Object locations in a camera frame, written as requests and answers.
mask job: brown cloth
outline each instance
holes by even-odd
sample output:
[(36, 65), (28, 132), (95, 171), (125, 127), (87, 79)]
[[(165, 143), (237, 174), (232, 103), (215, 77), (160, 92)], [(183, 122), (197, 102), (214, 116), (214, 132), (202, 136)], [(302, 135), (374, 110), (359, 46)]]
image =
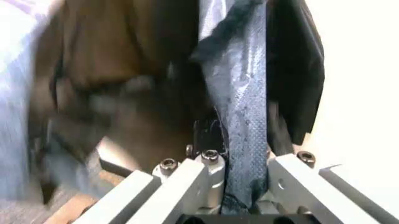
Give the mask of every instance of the brown cloth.
[(79, 101), (75, 90), (139, 75), (164, 78), (197, 41), (196, 0), (66, 0), (38, 39), (30, 122), (43, 123), (54, 112), (54, 77), (64, 79), (57, 86), (59, 109), (71, 108)]

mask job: fabric pile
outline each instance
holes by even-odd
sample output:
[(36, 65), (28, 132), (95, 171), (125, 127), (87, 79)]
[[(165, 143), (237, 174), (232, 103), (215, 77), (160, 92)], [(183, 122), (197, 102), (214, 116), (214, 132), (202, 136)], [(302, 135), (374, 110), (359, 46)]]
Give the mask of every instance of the fabric pile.
[[(16, 34), (20, 41), (14, 48), (0, 43), (2, 48), (9, 47), (0, 50), (0, 115), (7, 118), (0, 126), (2, 199), (23, 199), (31, 179), (27, 120), (33, 76), (35, 80), (44, 77), (48, 92), (30, 105), (37, 112), (29, 118), (38, 123), (55, 110), (53, 103), (71, 105), (58, 102), (54, 91), (63, 77), (73, 91), (87, 94), (140, 75), (153, 75), (155, 83), (161, 83), (171, 64), (177, 65), (180, 74), (193, 76), (173, 86), (182, 87), (182, 104), (191, 114), (197, 112), (196, 116), (205, 108), (206, 97), (199, 91), (203, 88), (193, 83), (204, 78), (228, 149), (222, 214), (249, 213), (266, 192), (267, 145), (276, 155), (292, 153), (292, 144), (301, 145), (313, 128), (323, 89), (324, 55), (304, 0), (199, 0), (193, 1), (198, 5), (191, 5), (190, 10), (183, 8), (186, 0), (178, 1), (174, 8), (156, 0), (67, 0), (49, 20), (26, 7), (16, 9), (10, 2), (0, 0), (0, 6), (6, 7), (0, 10), (17, 12), (15, 20), (26, 17), (21, 11), (30, 16), (25, 23), (29, 27)], [(162, 13), (179, 8), (179, 16)], [(41, 38), (35, 42), (38, 34)], [(35, 49), (44, 50), (35, 54)], [(203, 77), (194, 77), (200, 73), (186, 69), (186, 60), (199, 65)], [(99, 165), (96, 155), (92, 157), (89, 170), (95, 173)], [(68, 178), (74, 182), (78, 177)], [(16, 220), (14, 216), (2, 223)]]

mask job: bolt head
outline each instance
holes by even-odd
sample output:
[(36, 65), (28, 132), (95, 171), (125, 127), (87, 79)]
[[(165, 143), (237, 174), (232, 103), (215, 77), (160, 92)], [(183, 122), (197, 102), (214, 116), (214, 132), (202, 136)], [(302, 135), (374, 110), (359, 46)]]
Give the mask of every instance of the bolt head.
[(169, 176), (171, 175), (178, 167), (178, 163), (174, 159), (164, 159), (160, 164), (161, 173), (163, 175)]

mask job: textured fabric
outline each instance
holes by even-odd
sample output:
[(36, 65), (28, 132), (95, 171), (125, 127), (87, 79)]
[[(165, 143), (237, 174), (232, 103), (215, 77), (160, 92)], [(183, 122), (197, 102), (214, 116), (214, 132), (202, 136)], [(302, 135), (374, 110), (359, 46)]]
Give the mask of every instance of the textured fabric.
[(266, 3), (204, 0), (193, 59), (202, 64), (229, 151), (223, 214), (248, 212), (266, 191)]

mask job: brown fabric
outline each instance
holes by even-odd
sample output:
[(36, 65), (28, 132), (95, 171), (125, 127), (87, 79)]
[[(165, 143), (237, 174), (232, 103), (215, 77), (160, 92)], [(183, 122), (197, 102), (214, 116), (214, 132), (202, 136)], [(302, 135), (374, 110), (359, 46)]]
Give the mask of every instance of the brown fabric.
[(54, 76), (66, 79), (57, 86), (57, 99), (67, 99), (60, 110), (72, 108), (81, 101), (76, 89), (139, 75), (164, 78), (170, 62), (190, 55), (197, 30), (196, 0), (65, 1), (37, 42), (30, 121), (43, 123), (55, 112), (49, 90)]
[[(79, 159), (106, 135), (146, 172), (164, 158), (181, 161), (192, 141), (190, 113), (208, 108), (199, 102), (206, 101), (202, 74), (186, 63), (197, 32), (196, 0), (67, 0), (37, 43), (30, 135), (42, 133), (39, 128), (52, 117), (54, 132)], [(169, 76), (170, 62), (178, 74)], [(155, 88), (122, 95), (98, 91), (141, 75), (154, 78)], [(54, 76), (61, 77), (58, 111), (49, 89)], [(94, 90), (100, 111), (91, 107)]]

